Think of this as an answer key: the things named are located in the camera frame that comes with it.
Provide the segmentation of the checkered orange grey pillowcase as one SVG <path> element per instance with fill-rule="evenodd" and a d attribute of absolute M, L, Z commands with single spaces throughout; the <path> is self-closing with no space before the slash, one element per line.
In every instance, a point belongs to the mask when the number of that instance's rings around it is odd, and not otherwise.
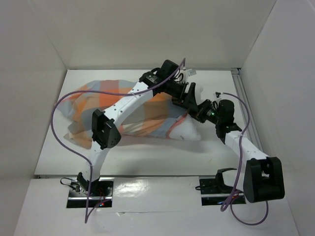
<path fill-rule="evenodd" d="M 120 100 L 118 93 L 127 93 L 135 86 L 126 80 L 95 80 L 79 88 L 79 93 L 64 99 L 57 109 L 71 121 L 64 138 L 77 146 L 90 149 L 92 145 L 92 114 L 104 110 Z M 135 137 L 165 137 L 165 121 L 168 115 L 168 100 L 165 93 L 156 95 L 138 107 L 122 123 L 119 131 Z"/>

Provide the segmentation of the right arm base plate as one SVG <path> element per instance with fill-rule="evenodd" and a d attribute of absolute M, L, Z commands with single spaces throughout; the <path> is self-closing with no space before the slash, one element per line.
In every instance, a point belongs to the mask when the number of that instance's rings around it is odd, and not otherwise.
<path fill-rule="evenodd" d="M 219 169 L 214 176 L 199 177 L 199 185 L 195 187 L 201 194 L 202 206 L 220 206 L 231 194 L 234 185 L 228 183 L 227 179 L 223 178 L 223 174 L 230 174 L 236 171 L 235 168 Z"/>

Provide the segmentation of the white pillow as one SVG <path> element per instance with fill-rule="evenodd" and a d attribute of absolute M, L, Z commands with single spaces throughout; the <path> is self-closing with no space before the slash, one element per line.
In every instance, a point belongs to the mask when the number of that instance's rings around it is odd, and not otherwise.
<path fill-rule="evenodd" d="M 182 141 L 200 141 L 201 135 L 197 131 L 194 119 L 184 108 L 175 106 L 172 99 L 168 100 L 168 115 L 165 121 L 165 137 Z"/>

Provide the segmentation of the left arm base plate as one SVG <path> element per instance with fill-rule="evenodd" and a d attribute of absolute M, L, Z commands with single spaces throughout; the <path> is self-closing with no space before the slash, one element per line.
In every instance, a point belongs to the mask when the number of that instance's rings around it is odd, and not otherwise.
<path fill-rule="evenodd" d="M 77 180 L 62 177 L 60 184 L 69 188 L 67 198 L 67 208 L 85 208 L 87 200 L 87 191 L 84 190 Z M 92 190 L 89 196 L 89 208 L 110 208 L 112 207 L 113 197 L 113 179 L 101 178 L 96 189 Z"/>

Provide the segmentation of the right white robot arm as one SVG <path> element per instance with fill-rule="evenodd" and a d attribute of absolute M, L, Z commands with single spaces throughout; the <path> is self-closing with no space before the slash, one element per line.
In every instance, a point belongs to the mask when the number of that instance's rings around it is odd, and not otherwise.
<path fill-rule="evenodd" d="M 203 194 L 239 190 L 250 203 L 284 198 L 280 159 L 267 156 L 244 136 L 244 130 L 234 122 L 234 103 L 227 99 L 205 100 L 200 108 L 201 118 L 215 125 L 217 137 L 241 159 L 245 173 L 241 175 L 239 168 L 219 169 L 213 182 L 202 182 L 197 189 Z"/>

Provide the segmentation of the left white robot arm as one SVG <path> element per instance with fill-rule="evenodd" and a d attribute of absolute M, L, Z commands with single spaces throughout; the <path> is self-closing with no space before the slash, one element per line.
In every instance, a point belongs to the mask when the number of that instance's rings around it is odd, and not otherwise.
<path fill-rule="evenodd" d="M 165 60 L 160 68 L 144 73 L 135 86 L 111 107 L 95 110 L 92 114 L 92 148 L 87 158 L 88 166 L 81 171 L 77 180 L 80 191 L 92 196 L 97 191 L 100 170 L 111 148 L 121 140 L 119 127 L 138 107 L 158 93 L 172 96 L 173 104 L 189 112 L 198 110 L 195 99 L 195 84 L 175 81 L 175 75 L 185 70 L 186 61 L 179 65 Z"/>

